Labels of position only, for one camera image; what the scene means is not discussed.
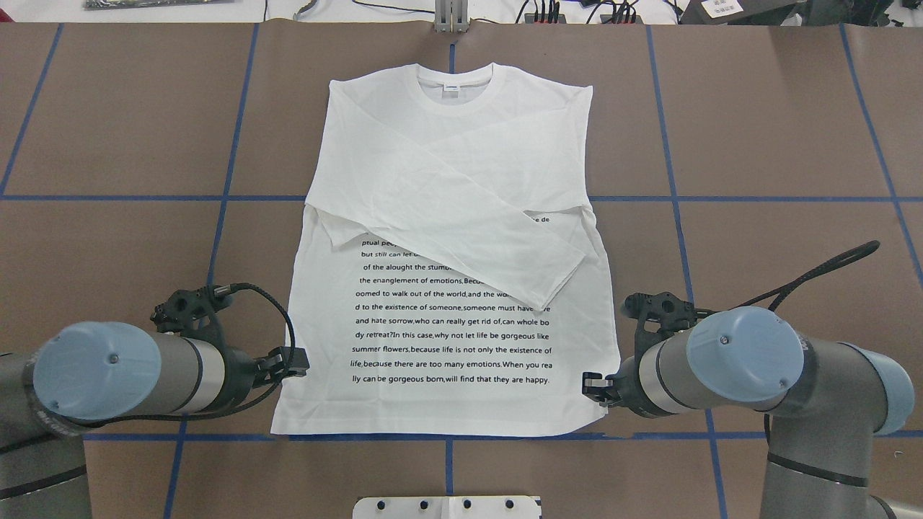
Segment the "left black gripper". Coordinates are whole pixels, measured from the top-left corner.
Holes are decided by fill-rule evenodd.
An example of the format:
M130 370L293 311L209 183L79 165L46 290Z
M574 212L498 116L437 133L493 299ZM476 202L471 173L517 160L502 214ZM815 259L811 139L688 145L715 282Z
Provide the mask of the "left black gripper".
M251 358L245 352L227 352L224 355L224 411L239 407L251 390L268 386L266 395L279 388L279 380L304 377L310 369L306 351L300 347L281 346L265 357Z

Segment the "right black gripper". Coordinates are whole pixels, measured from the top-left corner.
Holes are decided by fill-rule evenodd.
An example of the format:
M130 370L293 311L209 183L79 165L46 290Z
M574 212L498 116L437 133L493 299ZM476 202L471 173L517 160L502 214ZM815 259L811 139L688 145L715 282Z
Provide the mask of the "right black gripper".
M622 407L640 417L657 418L661 410L642 389L636 357L627 358L617 373L604 377L597 372L581 374L581 394L593 403Z

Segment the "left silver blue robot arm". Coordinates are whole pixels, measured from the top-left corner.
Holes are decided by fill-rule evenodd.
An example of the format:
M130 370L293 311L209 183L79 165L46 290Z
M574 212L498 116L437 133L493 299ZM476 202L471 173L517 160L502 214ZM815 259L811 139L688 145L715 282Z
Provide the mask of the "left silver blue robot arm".
M118 420L225 417L251 391L307 369L302 348L252 358L204 329L118 322L70 325L32 355L5 352L2 516L89 518L86 433Z

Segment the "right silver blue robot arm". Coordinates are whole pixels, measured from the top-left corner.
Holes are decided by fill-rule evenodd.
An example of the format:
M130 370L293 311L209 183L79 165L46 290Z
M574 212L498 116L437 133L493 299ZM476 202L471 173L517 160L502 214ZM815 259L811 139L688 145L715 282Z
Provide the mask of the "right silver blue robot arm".
M921 516L868 489L874 437L896 433L914 409L912 380L893 359L810 338L755 306L647 335L640 327L617 373L584 373L583 394L649 418L724 405L762 413L762 518Z

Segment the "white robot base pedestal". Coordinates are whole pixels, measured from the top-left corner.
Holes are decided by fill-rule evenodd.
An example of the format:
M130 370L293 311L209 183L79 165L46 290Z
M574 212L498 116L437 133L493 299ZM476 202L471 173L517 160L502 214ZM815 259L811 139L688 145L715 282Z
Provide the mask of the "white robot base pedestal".
M353 518L542 518L541 499L526 495L362 498Z

